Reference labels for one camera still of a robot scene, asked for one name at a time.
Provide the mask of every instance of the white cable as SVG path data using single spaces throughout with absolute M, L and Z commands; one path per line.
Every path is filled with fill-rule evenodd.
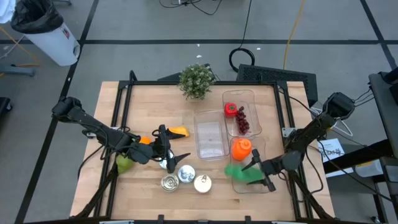
M 20 37 L 20 39 L 17 41 L 17 43 L 19 44 L 19 42 L 25 37 L 25 35 L 22 35 L 22 37 Z M 0 59 L 3 59 L 5 57 L 7 57 L 12 50 L 14 50 L 14 48 L 17 47 L 17 44 L 14 44 L 14 46 L 11 47 L 11 49 L 8 50 L 8 52 L 6 52 L 3 56 L 0 57 Z
M 322 113 L 322 110 L 319 109 L 319 108 L 311 107 L 310 110 L 311 110 L 312 112 L 314 112 L 316 115 L 320 115 L 320 113 Z M 337 123 L 338 123 L 339 121 L 340 121 L 340 123 L 343 124 L 343 126 L 347 129 L 348 133 L 347 133 L 346 131 L 342 130 L 341 128 L 339 128 L 339 127 L 336 126 Z M 333 125 L 331 128 L 332 128 L 332 129 L 337 129 L 337 130 L 341 131 L 342 133 L 344 133 L 344 134 L 346 134 L 346 135 L 348 135 L 348 136 L 350 136 L 350 137 L 353 137 L 353 136 L 354 136 L 353 132 L 349 129 L 349 127 L 347 126 L 347 124 L 346 124 L 344 121 L 342 121 L 342 120 L 338 120 L 338 121 L 335 123 L 335 125 Z

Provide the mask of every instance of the green plant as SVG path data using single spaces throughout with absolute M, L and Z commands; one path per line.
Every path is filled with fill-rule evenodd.
M 204 65 L 190 65 L 180 75 L 178 87 L 183 91 L 186 99 L 205 99 L 210 92 L 210 85 L 214 84 L 214 76 Z

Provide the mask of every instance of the gray floor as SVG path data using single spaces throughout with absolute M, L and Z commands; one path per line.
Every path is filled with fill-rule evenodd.
M 75 0 L 73 6 L 57 6 L 77 39 L 81 37 L 93 2 Z M 225 0 L 214 16 L 207 16 L 192 6 L 165 9 L 157 1 L 99 0 L 87 40 L 240 39 L 248 3 L 248 0 Z M 367 3 L 384 38 L 397 40 L 393 17 L 397 1 L 386 0 L 381 4 L 367 0 Z M 203 0 L 198 6 L 212 11 L 216 4 Z M 300 1 L 253 0 L 246 38 L 287 39 L 299 5 Z M 9 24 L 4 27 L 14 38 L 21 36 L 12 31 Z M 0 40 L 6 39 L 0 34 Z M 307 0 L 294 39 L 377 40 L 377 37 L 360 1 Z M 0 45 L 0 54 L 5 52 L 5 46 Z M 156 42 L 86 44 L 68 95 L 79 98 L 84 109 L 93 113 L 101 82 L 125 80 L 132 69 L 139 80 L 156 80 L 193 63 L 210 63 L 222 80 L 235 80 L 228 54 L 237 46 Z M 50 124 L 50 110 L 57 102 L 69 69 L 59 67 L 34 45 L 24 44 L 24 47 L 38 56 L 42 64 L 34 78 L 10 75 L 0 78 L 0 96 L 10 97 L 14 103 L 14 110 L 0 128 L 0 223 L 15 220 Z M 244 47 L 253 51 L 256 65 L 282 68 L 284 44 L 245 44 Z M 388 47 L 392 55 L 398 57 L 398 46 Z M 235 64 L 250 62 L 241 54 L 236 54 L 233 60 Z M 20 64 L 31 59 L 15 49 L 0 62 Z M 323 102 L 334 91 L 356 98 L 367 90 L 370 73 L 391 68 L 380 45 L 294 44 L 290 46 L 286 69 L 316 73 L 319 100 Z M 347 124 L 354 132 L 353 139 L 363 144 L 386 138 L 373 101 L 357 108 Z M 68 217 L 76 172 L 86 144 L 80 130 L 74 125 L 58 124 L 26 222 Z M 347 140 L 341 139 L 341 142 L 347 143 Z M 338 177 L 328 183 L 337 217 L 370 222 L 369 217 L 376 215 L 372 196 L 362 194 L 359 186 L 342 186 Z

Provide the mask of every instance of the tin can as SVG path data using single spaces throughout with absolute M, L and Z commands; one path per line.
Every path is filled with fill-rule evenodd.
M 174 154 L 172 153 L 172 151 L 169 151 L 169 155 L 170 155 L 170 158 L 174 157 Z M 167 169 L 167 161 L 166 161 L 166 159 L 162 160 L 162 162 L 159 162 L 159 165 L 160 165 L 161 168 Z
M 198 176 L 193 185 L 199 193 L 207 193 L 211 189 L 211 179 L 207 175 Z
M 174 174 L 169 174 L 162 178 L 161 185 L 167 192 L 173 192 L 178 187 L 178 178 Z
M 178 177 L 183 183 L 192 182 L 195 178 L 195 170 L 190 165 L 181 166 L 178 170 Z

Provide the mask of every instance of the wooden tabletop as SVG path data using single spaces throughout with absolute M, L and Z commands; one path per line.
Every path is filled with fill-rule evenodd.
M 103 82 L 99 93 L 95 118 L 107 125 L 111 123 L 117 86 L 118 82 Z M 290 96 L 307 104 L 302 82 L 288 82 L 288 86 Z M 197 156 L 193 134 L 194 113 L 202 110 L 222 110 L 224 91 L 247 89 L 255 94 L 257 114 L 262 126 L 262 133 L 259 136 L 266 141 L 266 157 L 270 159 L 279 156 L 283 153 L 282 138 L 274 91 L 271 86 L 212 86 L 211 93 L 200 102 L 185 101 L 181 91 L 173 85 L 133 86 L 127 119 L 127 126 L 131 128 L 131 132 L 141 136 L 150 136 L 160 124 L 165 124 L 166 127 L 185 126 L 191 132 L 191 136 L 170 141 L 174 154 L 191 152 L 190 156 L 178 164 L 176 171 L 180 166 L 190 164 L 195 168 L 197 175 L 208 175 L 213 185 L 207 194 L 199 194 L 193 184 L 182 183 L 176 191 L 167 193 L 160 186 L 161 178 L 167 174 L 165 170 L 153 161 L 146 165 L 135 164 L 131 170 L 118 177 L 112 218 L 156 220 L 158 215 L 163 214 L 166 220 L 244 220 L 245 215 L 250 215 L 252 220 L 295 220 L 292 199 L 286 182 L 277 176 L 271 177 L 276 187 L 275 192 L 238 194 L 233 190 L 231 180 L 224 175 L 224 167 L 228 164 L 229 158 L 205 161 Z M 286 126 L 289 126 L 283 96 L 280 97 Z M 291 104 L 296 127 L 305 127 L 311 122 L 310 113 L 294 100 Z M 118 126 L 120 126 L 123 105 L 122 101 Z M 97 140 L 88 140 L 85 157 L 98 146 Z M 315 193 L 314 197 L 326 212 L 334 216 L 321 155 L 311 147 L 308 148 L 308 155 L 321 174 L 324 183 L 324 189 Z M 320 181 L 314 168 L 307 159 L 304 160 L 303 165 L 309 190 L 319 189 Z M 80 212 L 97 190 L 102 166 L 100 153 L 97 153 L 82 168 L 71 215 Z M 105 213 L 107 200 L 108 192 L 104 194 L 101 214 Z M 301 212 L 305 216 L 302 203 Z

